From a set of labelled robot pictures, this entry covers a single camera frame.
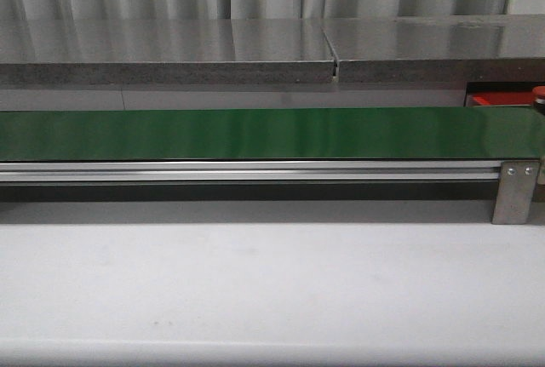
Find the steel counter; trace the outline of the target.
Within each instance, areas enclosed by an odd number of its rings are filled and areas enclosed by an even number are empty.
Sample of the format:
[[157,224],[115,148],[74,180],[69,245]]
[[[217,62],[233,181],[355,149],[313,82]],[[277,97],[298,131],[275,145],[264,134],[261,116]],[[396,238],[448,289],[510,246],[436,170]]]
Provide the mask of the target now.
[[342,83],[540,82],[541,14],[329,19]]
[[329,83],[313,20],[4,20],[3,85]]

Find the red plastic bin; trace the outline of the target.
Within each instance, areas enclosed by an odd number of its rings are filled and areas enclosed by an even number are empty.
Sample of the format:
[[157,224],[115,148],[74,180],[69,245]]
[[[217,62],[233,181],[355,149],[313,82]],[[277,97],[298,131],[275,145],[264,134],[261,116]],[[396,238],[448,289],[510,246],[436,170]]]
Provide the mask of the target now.
[[531,92],[482,92],[468,97],[469,106],[531,106]]

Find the red mushroom push button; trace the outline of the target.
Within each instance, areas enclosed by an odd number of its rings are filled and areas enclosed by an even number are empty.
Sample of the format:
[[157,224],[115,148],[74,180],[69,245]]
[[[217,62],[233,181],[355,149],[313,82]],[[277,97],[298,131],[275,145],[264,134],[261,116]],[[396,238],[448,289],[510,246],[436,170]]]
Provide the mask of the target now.
[[545,86],[539,85],[534,87],[532,94],[534,96],[533,108],[542,115],[545,115]]

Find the left steel counter top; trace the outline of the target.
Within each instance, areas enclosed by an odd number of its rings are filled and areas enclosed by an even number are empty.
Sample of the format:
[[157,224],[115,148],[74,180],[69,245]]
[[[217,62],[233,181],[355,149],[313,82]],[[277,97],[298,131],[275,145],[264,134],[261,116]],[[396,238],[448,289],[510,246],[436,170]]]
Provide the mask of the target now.
[[313,20],[4,20],[3,85],[329,83]]

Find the green conveyor belt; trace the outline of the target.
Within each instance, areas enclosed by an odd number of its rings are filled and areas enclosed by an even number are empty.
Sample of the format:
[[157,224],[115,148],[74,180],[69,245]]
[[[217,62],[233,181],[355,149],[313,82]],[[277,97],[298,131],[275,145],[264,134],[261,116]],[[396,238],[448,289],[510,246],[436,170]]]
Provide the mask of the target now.
[[4,162],[537,159],[529,107],[3,112]]

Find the steel conveyor support bracket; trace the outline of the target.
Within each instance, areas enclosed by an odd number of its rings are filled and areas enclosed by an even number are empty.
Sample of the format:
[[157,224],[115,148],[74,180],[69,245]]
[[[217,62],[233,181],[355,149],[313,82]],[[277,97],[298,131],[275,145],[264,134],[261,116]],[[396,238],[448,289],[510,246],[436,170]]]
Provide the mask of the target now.
[[538,160],[502,162],[491,220],[494,225],[522,225],[527,222],[539,167]]

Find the aluminium conveyor side rail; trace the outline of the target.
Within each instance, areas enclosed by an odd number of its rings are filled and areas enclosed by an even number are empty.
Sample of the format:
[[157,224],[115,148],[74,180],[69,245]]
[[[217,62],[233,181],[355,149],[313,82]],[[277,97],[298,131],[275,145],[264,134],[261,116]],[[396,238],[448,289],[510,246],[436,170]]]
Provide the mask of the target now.
[[495,160],[2,163],[1,182],[496,180],[501,165]]

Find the right steel counter top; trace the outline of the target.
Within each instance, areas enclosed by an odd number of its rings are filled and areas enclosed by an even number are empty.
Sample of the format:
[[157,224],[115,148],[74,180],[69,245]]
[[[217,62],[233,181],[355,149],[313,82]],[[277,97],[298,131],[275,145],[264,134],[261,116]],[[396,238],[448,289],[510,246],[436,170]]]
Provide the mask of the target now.
[[329,19],[342,83],[540,82],[541,14]]

